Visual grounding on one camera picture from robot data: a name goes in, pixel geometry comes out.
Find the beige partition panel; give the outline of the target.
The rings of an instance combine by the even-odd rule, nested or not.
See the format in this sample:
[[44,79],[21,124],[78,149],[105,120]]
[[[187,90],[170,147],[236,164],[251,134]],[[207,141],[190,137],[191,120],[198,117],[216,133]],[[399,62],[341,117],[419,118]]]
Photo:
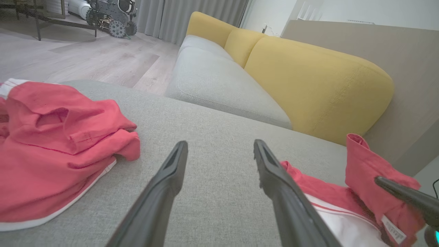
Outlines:
[[394,96],[366,133],[371,149],[414,176],[439,156],[439,31],[345,22],[290,20],[283,38],[375,63]]

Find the small grey sofa seat cushion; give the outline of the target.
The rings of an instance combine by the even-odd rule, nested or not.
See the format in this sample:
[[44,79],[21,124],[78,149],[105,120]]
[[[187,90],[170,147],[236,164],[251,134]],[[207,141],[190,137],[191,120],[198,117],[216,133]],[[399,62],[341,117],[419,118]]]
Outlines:
[[196,47],[198,49],[202,49],[208,52],[211,52],[215,55],[227,58],[231,61],[233,61],[232,57],[227,53],[220,45],[217,43],[210,41],[206,38],[202,38],[195,35],[187,35],[185,39],[182,42],[182,45],[180,47],[180,50],[178,52],[177,56],[180,56],[180,53],[183,51],[183,49],[187,47]]

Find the red basketball shorts white stripe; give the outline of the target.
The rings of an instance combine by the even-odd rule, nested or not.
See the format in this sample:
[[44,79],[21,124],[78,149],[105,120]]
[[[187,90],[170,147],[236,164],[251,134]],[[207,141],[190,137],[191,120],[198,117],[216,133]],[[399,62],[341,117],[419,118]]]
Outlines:
[[111,99],[72,86],[0,83],[0,232],[40,226],[86,194],[116,164],[140,157],[137,126]]

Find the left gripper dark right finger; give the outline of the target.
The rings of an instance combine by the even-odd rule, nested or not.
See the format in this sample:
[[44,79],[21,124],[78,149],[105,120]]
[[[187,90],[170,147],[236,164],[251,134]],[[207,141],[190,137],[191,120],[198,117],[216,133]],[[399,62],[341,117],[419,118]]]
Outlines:
[[283,247],[342,247],[268,145],[254,141],[260,188],[272,200]]

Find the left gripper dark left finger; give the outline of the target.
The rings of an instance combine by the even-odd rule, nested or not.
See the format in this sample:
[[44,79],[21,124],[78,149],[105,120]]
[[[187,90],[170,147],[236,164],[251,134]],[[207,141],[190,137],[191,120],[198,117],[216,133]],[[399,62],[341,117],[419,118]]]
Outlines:
[[105,247],[163,247],[171,208],[182,189],[188,143],[177,142]]

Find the grey fabric ottoman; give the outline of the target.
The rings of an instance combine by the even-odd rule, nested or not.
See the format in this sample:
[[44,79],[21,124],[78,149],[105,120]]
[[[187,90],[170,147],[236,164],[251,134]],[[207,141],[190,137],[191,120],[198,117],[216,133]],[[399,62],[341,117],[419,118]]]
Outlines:
[[93,101],[114,100],[137,126],[140,157],[116,155],[115,166],[66,211],[40,226],[0,232],[0,247],[105,246],[180,141],[188,143],[185,178],[164,246],[282,246],[272,200],[259,186],[256,139],[280,164],[346,186],[346,146],[122,86],[66,85]]

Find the dark metal frame table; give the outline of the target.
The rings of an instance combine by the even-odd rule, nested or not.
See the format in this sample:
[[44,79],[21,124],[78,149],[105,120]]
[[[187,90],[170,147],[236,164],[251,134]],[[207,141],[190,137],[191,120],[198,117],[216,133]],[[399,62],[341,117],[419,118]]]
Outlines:
[[60,14],[47,11],[47,2],[49,0],[0,0],[0,9],[14,9],[16,19],[20,19],[20,14],[26,18],[35,19],[37,38],[41,41],[41,23],[48,23],[67,27],[76,27],[94,31],[94,37],[97,38],[97,28],[81,23],[66,21],[66,0],[55,0],[61,4]]

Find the large grey sofa seat cushion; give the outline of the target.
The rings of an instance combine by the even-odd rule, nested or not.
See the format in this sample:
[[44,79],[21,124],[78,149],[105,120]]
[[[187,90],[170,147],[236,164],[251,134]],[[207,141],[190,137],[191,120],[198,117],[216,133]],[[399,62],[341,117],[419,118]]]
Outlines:
[[242,67],[197,47],[180,52],[165,96],[292,129],[284,110]]

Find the grey curtain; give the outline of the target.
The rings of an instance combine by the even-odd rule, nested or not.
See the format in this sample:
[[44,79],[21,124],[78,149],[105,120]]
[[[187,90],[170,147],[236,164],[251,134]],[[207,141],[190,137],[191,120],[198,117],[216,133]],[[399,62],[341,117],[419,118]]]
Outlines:
[[233,27],[239,27],[249,0],[136,0],[138,31],[181,45],[188,33],[191,15],[200,12]]

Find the white cylindrical appliance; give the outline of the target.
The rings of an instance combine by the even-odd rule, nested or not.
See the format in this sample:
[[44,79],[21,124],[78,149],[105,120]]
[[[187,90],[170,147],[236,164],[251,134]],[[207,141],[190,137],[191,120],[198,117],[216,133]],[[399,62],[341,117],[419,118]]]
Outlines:
[[87,12],[91,9],[87,0],[69,0],[68,12],[74,13],[86,20]]

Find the small yellow sofa back cushion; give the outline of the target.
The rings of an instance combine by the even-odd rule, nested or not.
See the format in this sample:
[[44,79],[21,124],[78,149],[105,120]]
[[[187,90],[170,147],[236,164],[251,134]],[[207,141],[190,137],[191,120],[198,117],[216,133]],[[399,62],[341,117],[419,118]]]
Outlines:
[[202,12],[195,11],[191,14],[186,36],[198,36],[213,41],[222,48],[225,47],[229,34],[237,27],[216,19]]

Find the red basketball jersey number 23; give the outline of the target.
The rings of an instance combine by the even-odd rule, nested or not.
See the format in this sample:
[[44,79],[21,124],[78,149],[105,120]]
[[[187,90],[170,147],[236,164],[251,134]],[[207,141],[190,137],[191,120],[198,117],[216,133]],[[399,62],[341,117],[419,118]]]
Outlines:
[[293,178],[342,247],[412,247],[424,228],[422,214],[375,183],[381,176],[419,190],[412,177],[395,170],[357,134],[346,137],[345,187],[303,174],[288,161]]

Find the medium yellow sofa back cushion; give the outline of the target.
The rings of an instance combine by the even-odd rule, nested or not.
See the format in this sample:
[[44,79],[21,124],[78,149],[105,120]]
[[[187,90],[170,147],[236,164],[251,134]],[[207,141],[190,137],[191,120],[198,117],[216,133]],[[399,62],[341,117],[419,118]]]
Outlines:
[[238,65],[244,68],[254,46],[265,37],[267,35],[264,33],[235,28],[229,34],[224,49]]

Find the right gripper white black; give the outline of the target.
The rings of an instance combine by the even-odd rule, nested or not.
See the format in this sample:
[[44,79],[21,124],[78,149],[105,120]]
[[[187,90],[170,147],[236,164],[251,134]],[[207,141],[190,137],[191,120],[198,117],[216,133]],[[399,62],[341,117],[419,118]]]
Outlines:
[[375,177],[375,184],[419,210],[428,225],[424,231],[426,245],[439,247],[439,230],[435,229],[439,228],[439,199],[381,176]]

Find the large yellow sofa back cushion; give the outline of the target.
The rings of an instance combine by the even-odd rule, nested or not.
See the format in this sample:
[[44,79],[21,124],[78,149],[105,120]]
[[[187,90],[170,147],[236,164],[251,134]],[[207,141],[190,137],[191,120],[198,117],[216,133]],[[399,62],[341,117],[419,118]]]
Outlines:
[[245,71],[276,101],[292,130],[346,144],[363,136],[389,106],[392,78],[363,58],[267,36],[252,49]]

